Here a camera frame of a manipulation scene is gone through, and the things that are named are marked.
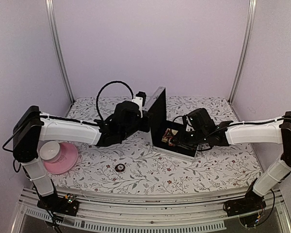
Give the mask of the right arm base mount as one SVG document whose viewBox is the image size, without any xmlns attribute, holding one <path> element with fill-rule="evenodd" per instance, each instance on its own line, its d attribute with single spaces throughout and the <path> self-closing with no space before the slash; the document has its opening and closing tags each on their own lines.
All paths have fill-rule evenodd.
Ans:
<svg viewBox="0 0 291 233">
<path fill-rule="evenodd" d="M 236 216 L 262 210 L 266 207 L 264 197 L 260 197 L 253 192 L 253 184 L 249 186 L 243 198 L 228 200 L 223 204 L 223 210 L 227 216 Z"/>
</svg>

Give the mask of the single red poker chip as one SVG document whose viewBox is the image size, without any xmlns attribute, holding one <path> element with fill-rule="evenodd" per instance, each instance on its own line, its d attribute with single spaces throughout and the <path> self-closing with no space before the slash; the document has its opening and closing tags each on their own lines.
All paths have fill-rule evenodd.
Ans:
<svg viewBox="0 0 291 233">
<path fill-rule="evenodd" d="M 116 172 L 123 172 L 125 170 L 125 165 L 124 164 L 118 164 L 115 166 L 115 171 Z"/>
</svg>

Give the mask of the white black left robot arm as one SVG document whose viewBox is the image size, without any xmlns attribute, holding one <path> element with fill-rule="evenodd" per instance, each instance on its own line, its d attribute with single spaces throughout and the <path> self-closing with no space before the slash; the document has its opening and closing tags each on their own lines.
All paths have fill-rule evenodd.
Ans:
<svg viewBox="0 0 291 233">
<path fill-rule="evenodd" d="M 57 211 L 63 205 L 43 165 L 43 162 L 55 163 L 60 155 L 67 153 L 59 142 L 108 147 L 122 143 L 137 131 L 149 132 L 148 116 L 143 111 L 145 100 L 146 94 L 139 92 L 131 100 L 117 104 L 106 120 L 94 123 L 45 114 L 35 105 L 27 109 L 8 142 L 13 143 L 10 152 L 24 167 L 46 206 Z"/>
</svg>

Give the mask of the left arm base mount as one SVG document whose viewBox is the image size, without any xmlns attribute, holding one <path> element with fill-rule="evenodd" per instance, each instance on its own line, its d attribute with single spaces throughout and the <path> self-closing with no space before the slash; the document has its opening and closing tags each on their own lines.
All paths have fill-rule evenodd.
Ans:
<svg viewBox="0 0 291 233">
<path fill-rule="evenodd" d="M 77 196 L 74 194 L 66 194 L 63 197 L 59 197 L 55 190 L 48 196 L 41 196 L 37 193 L 39 201 L 37 207 L 50 211 L 51 213 L 59 213 L 68 216 L 76 216 L 80 202 L 77 201 Z"/>
</svg>

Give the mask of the black triangular all-in button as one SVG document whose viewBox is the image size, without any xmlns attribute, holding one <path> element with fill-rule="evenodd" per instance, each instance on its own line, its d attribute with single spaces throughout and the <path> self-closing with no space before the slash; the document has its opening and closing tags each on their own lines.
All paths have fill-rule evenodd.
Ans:
<svg viewBox="0 0 291 233">
<path fill-rule="evenodd" d="M 172 133 L 172 130 L 167 128 L 163 137 L 162 142 L 164 143 L 170 143 L 170 140 L 174 137 L 174 134 Z"/>
</svg>

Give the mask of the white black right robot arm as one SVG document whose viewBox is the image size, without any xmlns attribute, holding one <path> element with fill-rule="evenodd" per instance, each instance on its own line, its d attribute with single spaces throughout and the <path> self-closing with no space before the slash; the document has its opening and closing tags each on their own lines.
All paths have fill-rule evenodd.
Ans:
<svg viewBox="0 0 291 233">
<path fill-rule="evenodd" d="M 274 186 L 291 173 L 291 111 L 284 115 L 255 121 L 222 121 L 215 124 L 205 109 L 183 117 L 183 124 L 170 140 L 177 146 L 210 148 L 240 144 L 253 145 L 263 173 L 253 182 L 241 207 L 251 212 Z"/>
</svg>

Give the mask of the aluminium poker case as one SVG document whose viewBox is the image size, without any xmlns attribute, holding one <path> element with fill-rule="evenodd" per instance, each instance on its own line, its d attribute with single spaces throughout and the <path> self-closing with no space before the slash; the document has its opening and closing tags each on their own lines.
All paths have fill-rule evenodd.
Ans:
<svg viewBox="0 0 291 233">
<path fill-rule="evenodd" d="M 170 146 L 167 142 L 162 142 L 166 130 L 179 130 L 182 127 L 179 123 L 167 120 L 165 87 L 158 87 L 153 96 L 145 102 L 144 110 L 151 115 L 150 132 L 146 134 L 146 138 L 155 151 L 185 160 L 194 159 L 195 150 Z"/>
</svg>

